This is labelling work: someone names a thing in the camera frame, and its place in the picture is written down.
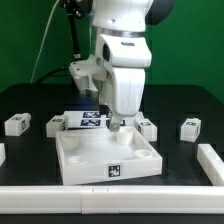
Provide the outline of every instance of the green wall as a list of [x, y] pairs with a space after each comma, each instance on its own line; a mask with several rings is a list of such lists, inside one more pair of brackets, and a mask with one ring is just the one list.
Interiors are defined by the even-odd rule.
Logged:
[[[0, 91], [29, 82], [47, 19], [55, 0], [1, 3]], [[148, 84], [200, 85], [224, 102], [224, 1], [176, 0], [163, 23], [147, 27], [153, 54], [146, 70]], [[77, 22], [81, 53], [88, 57], [88, 18]], [[36, 79], [72, 61], [66, 13], [60, 7], [53, 17]]]

